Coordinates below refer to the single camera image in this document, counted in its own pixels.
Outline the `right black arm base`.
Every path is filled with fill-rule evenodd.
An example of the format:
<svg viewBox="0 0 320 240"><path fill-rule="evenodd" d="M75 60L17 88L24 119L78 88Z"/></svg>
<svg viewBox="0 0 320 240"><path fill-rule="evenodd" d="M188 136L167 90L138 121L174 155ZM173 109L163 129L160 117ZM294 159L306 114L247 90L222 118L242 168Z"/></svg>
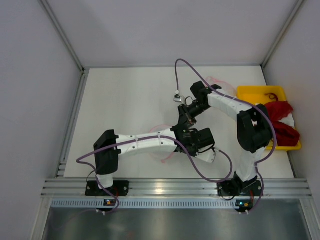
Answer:
<svg viewBox="0 0 320 240"><path fill-rule="evenodd" d="M235 173L233 178L217 184L218 195L230 201L235 197L258 197L262 193L262 183L255 176L251 180L242 181Z"/></svg>

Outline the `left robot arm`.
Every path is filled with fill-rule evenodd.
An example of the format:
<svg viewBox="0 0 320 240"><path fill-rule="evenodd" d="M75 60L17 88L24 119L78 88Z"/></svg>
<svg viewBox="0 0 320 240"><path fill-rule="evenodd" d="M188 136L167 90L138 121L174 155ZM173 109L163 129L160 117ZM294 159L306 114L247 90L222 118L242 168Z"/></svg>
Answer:
<svg viewBox="0 0 320 240"><path fill-rule="evenodd" d="M207 163L216 158L215 140L209 128L197 130L187 124L177 124L158 132L141 135L116 135L113 129L105 131L94 143L95 151L111 146L94 154L98 186L111 188L114 185L113 174L118 171L120 156L135 156L146 153L184 153L179 141L191 157Z"/></svg>

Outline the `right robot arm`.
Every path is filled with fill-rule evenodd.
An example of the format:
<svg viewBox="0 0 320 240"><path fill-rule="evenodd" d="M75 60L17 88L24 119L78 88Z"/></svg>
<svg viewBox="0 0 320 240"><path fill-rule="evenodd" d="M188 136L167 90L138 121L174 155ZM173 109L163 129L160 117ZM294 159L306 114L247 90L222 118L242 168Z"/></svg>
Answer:
<svg viewBox="0 0 320 240"><path fill-rule="evenodd" d="M267 107L263 104L254 105L228 95L221 86L206 86L202 81L192 85L190 91L193 101L190 105L182 101L179 94L175 95L178 106L178 122L172 127L177 140L196 156L200 149L215 144L210 129L191 130L197 123L196 118L210 108L216 108L236 122L236 136L241 147L239 165L234 173L234 180L248 183L257 179L257 162L262 153L275 136Z"/></svg>

